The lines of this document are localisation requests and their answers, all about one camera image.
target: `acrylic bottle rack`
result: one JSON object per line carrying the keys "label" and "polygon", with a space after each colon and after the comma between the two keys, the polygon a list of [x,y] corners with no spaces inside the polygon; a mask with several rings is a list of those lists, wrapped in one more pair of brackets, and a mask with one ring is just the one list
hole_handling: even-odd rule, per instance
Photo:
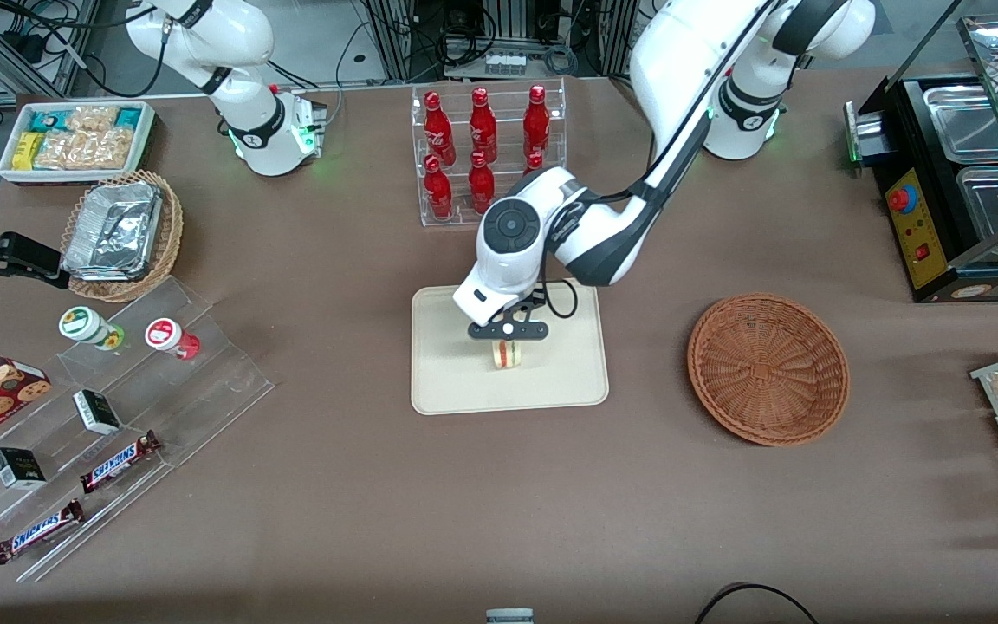
{"label": "acrylic bottle rack", "polygon": [[[541,84],[546,88],[546,107],[549,109],[549,147],[542,159],[542,169],[550,166],[565,166],[566,145],[566,94],[565,82],[554,80],[499,80],[495,82],[474,82],[432,84],[428,87],[415,87],[411,98],[411,130],[413,151],[415,151],[415,174],[418,178],[418,205],[423,225],[465,225],[479,224],[480,216],[472,209],[471,194],[468,188],[468,172],[471,170],[472,138],[468,130],[468,119],[472,115],[472,88],[484,87],[488,90],[488,102],[496,115],[496,129],[499,134],[499,154],[496,162],[490,163],[495,174],[496,198],[503,197],[515,182],[522,180],[526,170],[526,155],[522,153],[522,118],[529,104],[530,87]],[[426,107],[423,95],[427,91],[437,91],[441,96],[441,109],[448,115],[452,124],[452,145],[457,149],[457,161],[444,167],[444,173],[452,185],[452,218],[439,221],[426,201],[426,188],[423,177],[426,170],[423,158],[429,153],[426,142]]]}
{"label": "acrylic bottle rack", "polygon": [[[128,304],[110,321],[126,339],[102,352],[75,344],[43,365],[53,387],[39,406],[0,426],[0,446],[31,450],[48,480],[32,491],[8,490],[0,481],[0,541],[79,498],[87,521],[59,530],[1,568],[20,581],[38,581],[79,549],[131,502],[202,449],[249,410],[273,384],[207,315],[210,305],[175,277]],[[144,328],[167,316],[198,336],[198,355],[179,360],[144,343]],[[114,435],[84,429],[72,395],[90,388],[107,396],[122,423]],[[80,475],[154,430],[161,449],[90,494]]]}

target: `bottle cap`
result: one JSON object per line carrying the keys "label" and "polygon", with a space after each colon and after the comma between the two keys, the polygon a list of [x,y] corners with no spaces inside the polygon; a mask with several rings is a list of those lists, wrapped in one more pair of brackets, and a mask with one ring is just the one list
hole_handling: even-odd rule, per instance
{"label": "bottle cap", "polygon": [[179,344],[183,328],[172,319],[156,319],[146,329],[146,343],[158,351],[167,351]]}
{"label": "bottle cap", "polygon": [[60,317],[60,335],[71,340],[90,339],[99,332],[101,324],[102,321],[94,309],[76,305]]}

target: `coca-cola bottle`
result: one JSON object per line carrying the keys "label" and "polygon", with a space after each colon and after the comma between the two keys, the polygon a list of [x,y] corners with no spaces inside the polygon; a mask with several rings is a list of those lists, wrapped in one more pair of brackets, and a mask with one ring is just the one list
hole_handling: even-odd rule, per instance
{"label": "coca-cola bottle", "polygon": [[468,119],[472,132],[472,149],[480,150],[488,162],[499,158],[499,137],[496,130],[496,114],[488,104],[487,88],[472,88],[472,117]]}
{"label": "coca-cola bottle", "polygon": [[526,107],[526,117],[522,118],[522,131],[526,135],[522,152],[527,158],[534,150],[540,153],[549,150],[549,109],[546,108],[546,88],[541,84],[530,87],[530,106]]}
{"label": "coca-cola bottle", "polygon": [[522,175],[529,175],[531,171],[537,171],[541,169],[541,163],[544,161],[540,151],[534,150],[533,153],[526,157],[526,171],[523,171]]}
{"label": "coca-cola bottle", "polygon": [[426,154],[423,166],[426,166],[426,177],[423,178],[426,201],[431,205],[434,218],[447,221],[452,217],[452,186],[449,185],[449,178],[441,171],[441,162],[435,154]]}
{"label": "coca-cola bottle", "polygon": [[483,150],[472,153],[472,170],[468,172],[468,188],[472,190],[472,209],[484,214],[496,196],[496,178],[488,168]]}
{"label": "coca-cola bottle", "polygon": [[426,142],[441,159],[441,165],[452,166],[457,162],[457,149],[452,146],[452,124],[449,115],[441,110],[441,98],[436,92],[429,91],[423,96],[426,103]]}

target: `table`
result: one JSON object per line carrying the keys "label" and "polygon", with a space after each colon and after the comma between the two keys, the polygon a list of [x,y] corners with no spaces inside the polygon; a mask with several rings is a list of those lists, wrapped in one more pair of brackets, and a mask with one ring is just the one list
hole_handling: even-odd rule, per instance
{"label": "table", "polygon": [[[880,71],[808,71],[748,162],[698,159],[629,276],[599,290],[611,394],[593,407],[425,418],[409,305],[459,283],[475,233],[418,223],[409,88],[349,91],[325,158],[260,178],[206,99],[157,99],[153,169],[186,212],[175,274],[278,387],[37,584],[0,569],[0,621],[689,621],[733,581],[821,621],[998,621],[998,431],[966,373],[998,304],[916,305],[842,109]],[[572,80],[570,167],[627,185],[649,130]],[[333,95],[325,96],[330,104]],[[0,231],[52,244],[79,189],[0,190]],[[697,402],[683,353],[721,297],[771,291],[829,324],[844,418],[764,449]],[[68,346],[82,300],[0,280],[0,354]],[[99,305],[112,312],[114,308]],[[709,621],[799,621],[737,594]]]}

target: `brown woven basket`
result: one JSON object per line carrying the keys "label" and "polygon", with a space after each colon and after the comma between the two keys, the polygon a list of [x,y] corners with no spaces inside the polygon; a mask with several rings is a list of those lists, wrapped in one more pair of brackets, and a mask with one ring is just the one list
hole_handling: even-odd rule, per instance
{"label": "brown woven basket", "polygon": [[849,398],[836,337],[807,308],[752,293],[712,305],[688,342],[688,375],[710,415],[767,446],[819,438]]}
{"label": "brown woven basket", "polygon": [[[128,185],[131,182],[149,182],[164,191],[164,204],[159,213],[159,225],[156,226],[156,242],[153,245],[152,268],[143,279],[136,282],[84,282],[72,277],[68,282],[68,288],[76,295],[99,299],[107,303],[126,303],[133,301],[136,297],[143,296],[146,292],[158,287],[164,281],[164,277],[172,272],[175,264],[175,257],[179,253],[179,237],[183,236],[183,208],[179,205],[179,198],[175,197],[172,187],[159,175],[150,171],[134,171],[124,173],[118,177],[103,180],[99,186]],[[80,216],[80,208],[83,206],[84,194],[78,202],[75,202],[75,210],[72,216],[68,217],[68,226],[64,229],[64,234],[60,237],[60,252],[63,253],[68,248],[68,241],[71,241],[72,232],[75,232],[75,221]]]}

